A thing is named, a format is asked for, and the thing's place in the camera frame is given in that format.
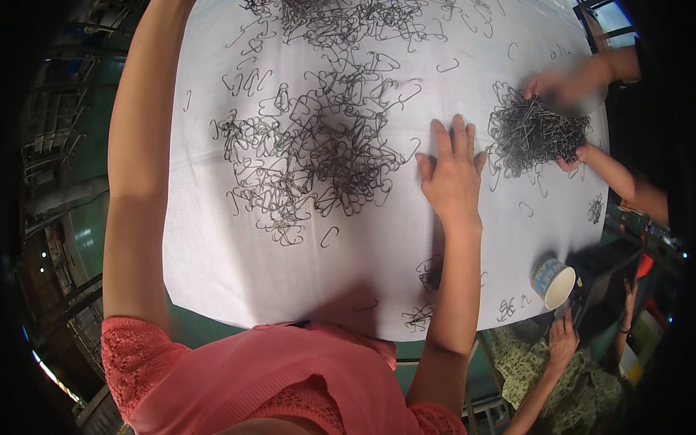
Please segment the hand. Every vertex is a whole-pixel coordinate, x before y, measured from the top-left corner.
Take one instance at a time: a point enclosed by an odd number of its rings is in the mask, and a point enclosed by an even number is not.
[[[590,151],[590,144],[588,142],[585,142],[584,144],[580,145],[575,150],[575,155],[578,156],[578,159],[575,160],[575,162],[568,163],[565,160],[563,160],[562,158],[558,157],[556,159],[556,164],[564,172],[574,171],[580,167],[581,163],[583,163],[585,161],[585,159],[587,158],[587,153],[589,151]]]
[[[571,74],[544,70],[534,76],[524,92],[524,99],[553,90],[559,104],[573,106],[584,95],[604,89],[611,82],[606,61],[602,56],[590,56],[581,61]]]
[[[548,364],[565,370],[579,344],[580,337],[573,331],[573,314],[570,307],[566,307],[565,316],[553,322],[548,334],[548,348],[551,351]]]
[[[431,128],[437,141],[437,166],[434,168],[426,156],[416,155],[420,189],[440,217],[446,234],[458,229],[480,231],[478,198],[486,153],[480,152],[474,158],[475,126],[465,126],[461,115],[456,115],[452,120],[454,144],[440,121],[433,120]]]
[[[633,283],[633,286],[629,285],[628,280],[624,279],[624,288],[626,288],[626,318],[628,319],[629,325],[625,326],[626,328],[630,327],[630,322],[631,319],[633,318],[633,307],[635,306],[635,295],[638,293],[638,282],[635,281]]]

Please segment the table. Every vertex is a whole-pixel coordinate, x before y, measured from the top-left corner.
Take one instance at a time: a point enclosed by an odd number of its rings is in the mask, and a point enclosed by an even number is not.
[[[444,246],[413,158],[436,154],[430,120],[462,113],[485,150],[496,90],[590,49],[570,8],[540,1],[329,3],[196,3],[177,73],[165,284],[174,304],[244,328],[312,319],[422,340]],[[590,141],[608,150],[603,107],[591,118]],[[535,261],[597,243],[603,214],[588,221],[588,207],[608,192],[584,166],[490,169],[479,330],[546,311]]]

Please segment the shoulder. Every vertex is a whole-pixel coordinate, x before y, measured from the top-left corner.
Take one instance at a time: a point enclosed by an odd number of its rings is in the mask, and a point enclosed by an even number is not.
[[[138,403],[191,350],[141,320],[111,317],[102,323],[106,383],[124,421]]]
[[[423,435],[466,435],[461,417],[444,406],[418,403],[409,407],[418,421]]]

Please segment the pink knit top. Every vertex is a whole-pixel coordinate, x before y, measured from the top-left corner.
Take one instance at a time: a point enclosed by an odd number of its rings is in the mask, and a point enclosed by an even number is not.
[[[393,343],[321,324],[256,326],[195,350],[139,320],[102,325],[106,382],[139,435],[212,435],[274,416],[328,435],[465,434],[442,406],[406,407],[394,357]]]

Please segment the orange object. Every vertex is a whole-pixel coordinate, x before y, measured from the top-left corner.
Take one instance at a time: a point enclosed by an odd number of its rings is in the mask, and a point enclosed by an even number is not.
[[[655,264],[655,260],[643,254],[640,258],[640,264],[638,265],[638,273],[635,275],[636,278],[643,278],[646,276]]]

